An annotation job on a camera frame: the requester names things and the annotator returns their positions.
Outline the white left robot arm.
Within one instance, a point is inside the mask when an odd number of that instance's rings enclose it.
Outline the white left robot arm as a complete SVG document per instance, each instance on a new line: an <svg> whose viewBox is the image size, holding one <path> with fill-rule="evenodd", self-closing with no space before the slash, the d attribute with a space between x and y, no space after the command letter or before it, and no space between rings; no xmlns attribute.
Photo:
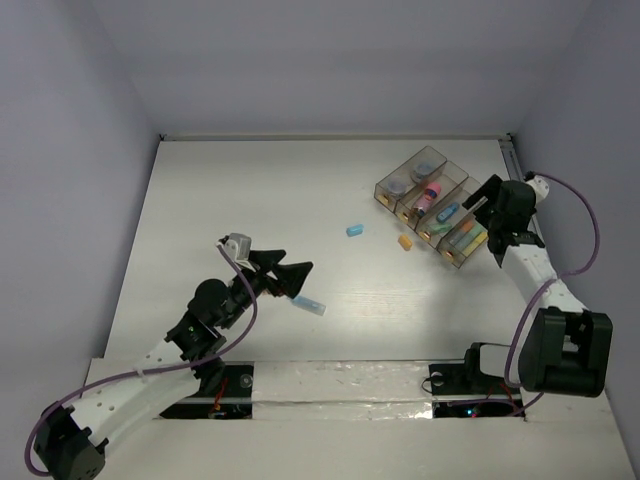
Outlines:
<svg viewBox="0 0 640 480"><path fill-rule="evenodd" d="M237 254L223 242L216 248L233 269L233 279L200 283L179 322L129 370L86 384L45 409L24 451L33 475L93 479L108 453L140 425L183 398L217 392L224 355L249 333L227 342L222 330L245 312L256 323L263 293L295 298L313 268L310 261L282 264L283 250Z"/></svg>

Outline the blue correction tape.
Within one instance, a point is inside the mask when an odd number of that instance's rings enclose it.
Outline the blue correction tape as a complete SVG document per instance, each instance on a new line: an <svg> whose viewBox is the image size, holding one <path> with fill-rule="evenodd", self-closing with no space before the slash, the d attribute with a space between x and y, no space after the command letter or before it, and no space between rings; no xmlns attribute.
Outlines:
<svg viewBox="0 0 640 480"><path fill-rule="evenodd" d="M453 202L440 211L436 216L436 221L440 224L447 223L451 217L453 217L460 208L458 202Z"/></svg>

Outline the orange tip grey highlighter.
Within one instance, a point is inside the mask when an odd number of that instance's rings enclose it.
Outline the orange tip grey highlighter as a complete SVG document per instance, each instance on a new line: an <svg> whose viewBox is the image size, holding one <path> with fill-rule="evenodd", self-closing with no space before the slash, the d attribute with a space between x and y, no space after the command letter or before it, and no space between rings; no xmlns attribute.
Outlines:
<svg viewBox="0 0 640 480"><path fill-rule="evenodd" d="M456 243L458 243L464 236L466 235L466 233L462 230L458 230L456 231L451 238L449 239L449 243L454 246Z"/></svg>

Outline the blue highlighter cap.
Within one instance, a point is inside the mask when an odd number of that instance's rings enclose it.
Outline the blue highlighter cap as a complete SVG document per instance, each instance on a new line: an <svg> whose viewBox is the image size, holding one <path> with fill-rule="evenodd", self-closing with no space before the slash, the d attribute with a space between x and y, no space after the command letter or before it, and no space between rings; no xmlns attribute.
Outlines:
<svg viewBox="0 0 640 480"><path fill-rule="evenodd" d="M364 226L362 224L352 225L346 228L346 235L348 237L355 237L361 235L364 232Z"/></svg>

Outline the green capped highlighter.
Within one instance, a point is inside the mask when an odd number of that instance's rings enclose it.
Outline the green capped highlighter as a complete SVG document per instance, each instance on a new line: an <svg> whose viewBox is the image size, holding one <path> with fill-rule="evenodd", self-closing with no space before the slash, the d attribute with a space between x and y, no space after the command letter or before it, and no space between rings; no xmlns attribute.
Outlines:
<svg viewBox="0 0 640 480"><path fill-rule="evenodd" d="M449 232L452 229L452 225L450 223L432 223L428 224L424 233L431 237L432 235L443 235Z"/></svg>

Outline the yellow-orange highlighter cap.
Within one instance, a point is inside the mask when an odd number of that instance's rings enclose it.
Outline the yellow-orange highlighter cap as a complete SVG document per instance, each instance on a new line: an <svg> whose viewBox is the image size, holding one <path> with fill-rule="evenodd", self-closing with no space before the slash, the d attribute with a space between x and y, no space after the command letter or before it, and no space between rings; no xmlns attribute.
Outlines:
<svg viewBox="0 0 640 480"><path fill-rule="evenodd" d="M398 243L405 251L410 251L413 246L412 241L406 235L400 235L398 237Z"/></svg>

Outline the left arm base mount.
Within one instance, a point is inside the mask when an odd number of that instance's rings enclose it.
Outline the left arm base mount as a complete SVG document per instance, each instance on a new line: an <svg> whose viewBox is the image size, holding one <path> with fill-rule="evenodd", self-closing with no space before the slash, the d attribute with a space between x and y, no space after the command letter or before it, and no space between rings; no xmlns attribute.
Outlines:
<svg viewBox="0 0 640 480"><path fill-rule="evenodd" d="M217 387L199 390L159 414L166 420L245 420L253 416L254 363L227 364Z"/></svg>

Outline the yellow highlighter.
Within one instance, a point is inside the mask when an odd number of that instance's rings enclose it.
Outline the yellow highlighter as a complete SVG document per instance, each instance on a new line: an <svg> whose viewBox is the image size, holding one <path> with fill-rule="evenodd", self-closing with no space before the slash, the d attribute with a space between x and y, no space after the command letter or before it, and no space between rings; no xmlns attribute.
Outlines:
<svg viewBox="0 0 640 480"><path fill-rule="evenodd" d="M462 251L462 254L464 256L469 256L478 246L479 246L479 243L476 241L473 241Z"/></svg>

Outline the yellow highlighter cap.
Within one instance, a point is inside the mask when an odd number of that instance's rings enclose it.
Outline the yellow highlighter cap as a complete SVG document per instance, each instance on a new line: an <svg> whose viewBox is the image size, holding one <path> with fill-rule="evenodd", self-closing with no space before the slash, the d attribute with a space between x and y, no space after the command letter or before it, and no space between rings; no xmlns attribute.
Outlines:
<svg viewBox="0 0 640 480"><path fill-rule="evenodd" d="M475 239L474 242L475 243L479 243L482 244L488 237L488 234L486 232L481 232Z"/></svg>

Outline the blue highlighter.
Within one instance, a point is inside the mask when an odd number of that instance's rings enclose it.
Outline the blue highlighter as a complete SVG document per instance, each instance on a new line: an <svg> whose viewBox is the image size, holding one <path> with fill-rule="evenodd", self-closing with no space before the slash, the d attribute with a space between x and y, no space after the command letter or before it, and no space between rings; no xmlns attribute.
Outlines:
<svg viewBox="0 0 640 480"><path fill-rule="evenodd" d="M309 299L302 295L298 295L291 300L291 303L306 312L312 313L317 316L323 316L326 312L326 306L320 302Z"/></svg>

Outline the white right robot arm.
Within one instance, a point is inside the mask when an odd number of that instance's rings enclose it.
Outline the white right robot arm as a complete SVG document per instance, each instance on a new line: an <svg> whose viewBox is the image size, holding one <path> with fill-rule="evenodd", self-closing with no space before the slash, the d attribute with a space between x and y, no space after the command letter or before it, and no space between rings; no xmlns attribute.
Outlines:
<svg viewBox="0 0 640 480"><path fill-rule="evenodd" d="M559 273L546 245L530 228L554 177L530 172L524 180L491 176L464 203L488 233L487 247L527 304L504 367L506 383L537 394L597 397L605 386L613 324L568 288L586 264Z"/></svg>

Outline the green highlighter cap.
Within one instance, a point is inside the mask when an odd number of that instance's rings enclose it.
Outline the green highlighter cap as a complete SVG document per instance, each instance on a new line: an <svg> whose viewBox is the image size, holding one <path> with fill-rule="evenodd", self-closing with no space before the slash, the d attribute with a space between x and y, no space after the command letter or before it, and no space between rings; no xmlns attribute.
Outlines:
<svg viewBox="0 0 640 480"><path fill-rule="evenodd" d="M474 240L483 231L484 231L484 229L480 225L477 225L476 228L473 231L469 232L469 235L470 235L471 239Z"/></svg>

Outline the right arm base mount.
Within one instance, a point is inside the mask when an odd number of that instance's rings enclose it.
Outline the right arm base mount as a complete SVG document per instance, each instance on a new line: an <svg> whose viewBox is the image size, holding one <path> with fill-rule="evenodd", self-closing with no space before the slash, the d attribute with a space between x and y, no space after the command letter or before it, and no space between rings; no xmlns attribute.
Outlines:
<svg viewBox="0 0 640 480"><path fill-rule="evenodd" d="M429 365L420 388L431 396L434 418L525 416L520 411L524 406L520 390L481 369L483 347L494 347L494 344L474 342L462 359Z"/></svg>

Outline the pink cap glue bottle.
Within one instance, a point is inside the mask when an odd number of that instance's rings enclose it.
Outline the pink cap glue bottle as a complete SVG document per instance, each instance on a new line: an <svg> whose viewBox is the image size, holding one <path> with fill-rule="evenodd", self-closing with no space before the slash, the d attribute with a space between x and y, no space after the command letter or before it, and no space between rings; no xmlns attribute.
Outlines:
<svg viewBox="0 0 640 480"><path fill-rule="evenodd" d="M440 196L440 193L441 185L438 182L429 183L422 195L413 203L412 209L421 213L427 212Z"/></svg>

